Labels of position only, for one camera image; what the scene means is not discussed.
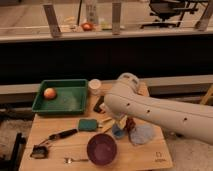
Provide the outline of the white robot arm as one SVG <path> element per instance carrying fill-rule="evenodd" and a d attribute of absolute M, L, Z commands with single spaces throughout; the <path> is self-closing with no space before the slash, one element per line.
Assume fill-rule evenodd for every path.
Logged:
<path fill-rule="evenodd" d="M 104 97 L 112 117 L 126 114 L 213 145 L 213 107 L 142 96 L 139 88 L 134 74 L 118 77 Z"/>

